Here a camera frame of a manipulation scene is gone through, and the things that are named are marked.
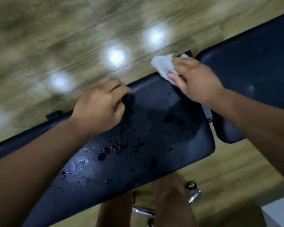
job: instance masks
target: person's left hand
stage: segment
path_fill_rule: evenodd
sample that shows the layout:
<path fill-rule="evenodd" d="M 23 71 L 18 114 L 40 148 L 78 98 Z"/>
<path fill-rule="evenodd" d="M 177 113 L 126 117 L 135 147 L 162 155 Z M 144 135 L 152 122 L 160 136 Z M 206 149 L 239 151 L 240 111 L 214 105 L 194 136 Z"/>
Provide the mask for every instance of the person's left hand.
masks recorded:
<path fill-rule="evenodd" d="M 121 121 L 125 110 L 121 99 L 130 92 L 120 80 L 104 78 L 83 92 L 69 120 L 91 136 L 108 131 Z"/>

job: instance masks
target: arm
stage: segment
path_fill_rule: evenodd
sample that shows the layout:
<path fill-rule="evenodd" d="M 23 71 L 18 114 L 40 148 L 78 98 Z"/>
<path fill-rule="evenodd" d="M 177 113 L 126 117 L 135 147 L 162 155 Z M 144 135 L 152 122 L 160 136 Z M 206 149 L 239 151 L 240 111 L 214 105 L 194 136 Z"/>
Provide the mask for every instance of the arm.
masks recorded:
<path fill-rule="evenodd" d="M 181 91 L 241 129 L 246 138 L 284 176 L 284 110 L 223 88 L 209 67 L 193 58 L 174 59 L 181 77 L 170 74 Z"/>
<path fill-rule="evenodd" d="M 20 226 L 69 159 L 120 122 L 127 93 L 130 88 L 117 79 L 99 81 L 67 121 L 0 160 L 0 226 Z"/>

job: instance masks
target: person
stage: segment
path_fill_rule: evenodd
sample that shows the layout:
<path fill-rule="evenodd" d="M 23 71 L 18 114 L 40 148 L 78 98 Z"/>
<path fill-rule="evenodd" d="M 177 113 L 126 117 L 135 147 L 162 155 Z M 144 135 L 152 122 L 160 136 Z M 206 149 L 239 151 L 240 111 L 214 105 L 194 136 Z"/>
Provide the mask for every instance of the person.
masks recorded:
<path fill-rule="evenodd" d="M 191 100 L 202 103 L 241 129 L 284 176 L 284 110 L 225 89 L 212 70 L 193 58 L 175 58 L 169 74 Z M 79 98 L 72 116 L 0 160 L 0 227 L 20 226 L 69 159 L 95 135 L 117 125 L 130 93 L 120 80 L 104 78 Z M 154 181 L 155 227 L 198 226 L 176 173 Z M 129 226 L 130 192 L 104 202 L 97 227 Z"/>

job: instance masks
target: forearm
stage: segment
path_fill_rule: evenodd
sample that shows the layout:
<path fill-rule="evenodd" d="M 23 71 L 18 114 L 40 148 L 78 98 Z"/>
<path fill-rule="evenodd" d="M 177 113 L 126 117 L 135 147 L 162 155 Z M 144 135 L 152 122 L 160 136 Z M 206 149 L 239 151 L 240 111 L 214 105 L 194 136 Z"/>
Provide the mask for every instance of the forearm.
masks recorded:
<path fill-rule="evenodd" d="M 0 160 L 0 226 L 21 225 L 55 176 L 89 140 L 64 121 Z"/>
<path fill-rule="evenodd" d="M 224 89 L 207 104 L 244 133 L 284 176 L 284 110 Z"/>

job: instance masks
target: wipe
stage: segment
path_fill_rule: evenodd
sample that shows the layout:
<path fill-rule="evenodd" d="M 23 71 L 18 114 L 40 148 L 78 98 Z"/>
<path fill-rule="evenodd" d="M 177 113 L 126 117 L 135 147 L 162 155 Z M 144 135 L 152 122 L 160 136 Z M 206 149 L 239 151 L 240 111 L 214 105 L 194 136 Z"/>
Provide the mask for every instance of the wipe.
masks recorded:
<path fill-rule="evenodd" d="M 185 53 L 181 55 L 181 57 L 189 57 Z M 162 76 L 164 79 L 172 83 L 173 85 L 176 85 L 174 81 L 170 80 L 167 75 L 170 73 L 175 73 L 178 75 L 176 70 L 174 69 L 173 66 L 173 54 L 169 54 L 167 56 L 155 56 L 152 61 L 151 65 L 157 69 L 159 72 L 160 76 Z"/>

